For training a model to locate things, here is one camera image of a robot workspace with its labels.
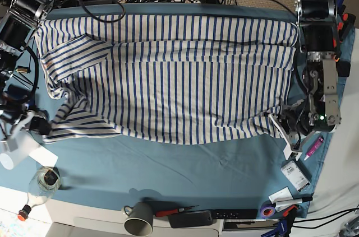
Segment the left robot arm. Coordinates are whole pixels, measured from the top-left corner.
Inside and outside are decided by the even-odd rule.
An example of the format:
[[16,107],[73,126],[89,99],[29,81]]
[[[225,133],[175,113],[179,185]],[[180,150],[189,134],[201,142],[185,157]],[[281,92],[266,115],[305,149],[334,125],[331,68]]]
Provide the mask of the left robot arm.
[[331,132],[342,120],[337,93],[341,31],[337,0],[294,0],[294,6],[299,52],[306,58],[303,72],[294,66],[294,75],[305,99],[269,118],[286,142],[284,157],[298,160],[304,137]]

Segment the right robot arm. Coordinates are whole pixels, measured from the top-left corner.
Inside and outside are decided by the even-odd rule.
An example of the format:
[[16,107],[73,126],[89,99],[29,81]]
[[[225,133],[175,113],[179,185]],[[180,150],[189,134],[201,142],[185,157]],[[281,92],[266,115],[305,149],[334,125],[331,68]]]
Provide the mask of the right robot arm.
[[10,7],[1,19],[1,89],[13,76],[16,63],[24,52],[30,54],[34,61],[33,88],[25,95],[7,95],[1,92],[1,124],[11,125],[10,133],[1,128],[4,138],[1,140],[1,152],[12,152],[15,136],[23,128],[49,132],[49,124],[36,107],[25,108],[38,87],[39,62],[36,54],[29,46],[30,40],[43,24],[53,8],[55,0],[11,0]]

